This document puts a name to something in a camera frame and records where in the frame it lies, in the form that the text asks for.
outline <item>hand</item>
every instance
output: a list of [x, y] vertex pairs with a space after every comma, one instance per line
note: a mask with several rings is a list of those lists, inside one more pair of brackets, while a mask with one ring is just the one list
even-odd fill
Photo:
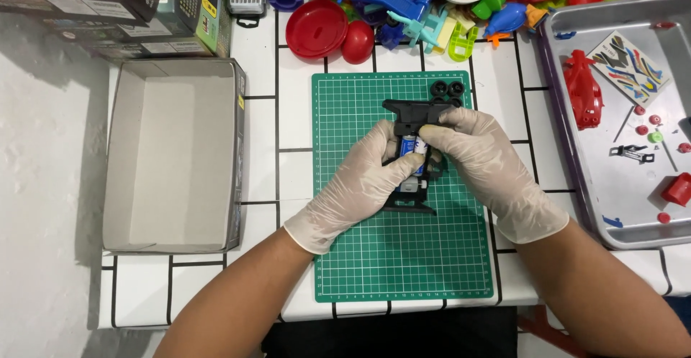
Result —
[[439, 122], [450, 128], [425, 125], [420, 137], [451, 157], [480, 203], [497, 215], [497, 229], [506, 238], [528, 243], [566, 226], [569, 214], [535, 183], [494, 117], [456, 108]]
[[396, 155], [393, 123], [382, 119], [355, 143], [324, 189], [283, 227], [305, 250], [326, 254], [334, 239], [350, 226], [379, 211], [391, 192], [423, 163], [409, 153], [389, 165]]

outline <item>grid line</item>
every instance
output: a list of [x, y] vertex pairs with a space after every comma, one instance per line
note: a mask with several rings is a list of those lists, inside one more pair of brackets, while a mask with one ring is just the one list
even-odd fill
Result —
[[[384, 99], [428, 100], [436, 80], [461, 80], [467, 87], [461, 99], [472, 107], [465, 71], [314, 74], [314, 193], [377, 121], [394, 120], [381, 106]], [[378, 212], [341, 234], [328, 254], [315, 257], [316, 301], [493, 296], [484, 207], [448, 167], [428, 189], [427, 205], [436, 216]]]

